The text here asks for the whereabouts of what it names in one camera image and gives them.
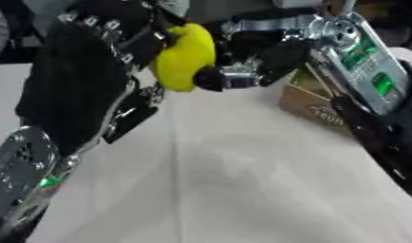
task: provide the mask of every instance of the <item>yellow foam ball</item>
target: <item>yellow foam ball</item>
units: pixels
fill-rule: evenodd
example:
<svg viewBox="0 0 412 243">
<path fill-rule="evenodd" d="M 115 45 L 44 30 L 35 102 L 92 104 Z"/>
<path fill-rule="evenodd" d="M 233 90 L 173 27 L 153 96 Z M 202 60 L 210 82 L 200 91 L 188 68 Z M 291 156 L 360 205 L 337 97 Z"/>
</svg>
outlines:
<svg viewBox="0 0 412 243">
<path fill-rule="evenodd" d="M 168 31 L 177 35 L 178 40 L 155 60 L 156 75 L 165 88 L 193 91 L 196 73 L 205 66 L 215 64 L 214 40 L 208 30 L 197 24 L 186 24 Z"/>
</svg>

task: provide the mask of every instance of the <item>white table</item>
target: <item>white table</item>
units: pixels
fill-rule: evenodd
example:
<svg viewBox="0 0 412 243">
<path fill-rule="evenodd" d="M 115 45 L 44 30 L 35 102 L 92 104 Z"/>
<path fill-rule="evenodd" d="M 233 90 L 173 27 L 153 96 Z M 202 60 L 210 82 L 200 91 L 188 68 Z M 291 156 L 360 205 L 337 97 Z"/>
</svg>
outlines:
<svg viewBox="0 0 412 243">
<path fill-rule="evenodd" d="M 0 142 L 27 74 L 0 66 Z M 412 200 L 356 142 L 281 111 L 280 89 L 171 93 L 86 155 L 29 242 L 412 242 Z"/>
</svg>

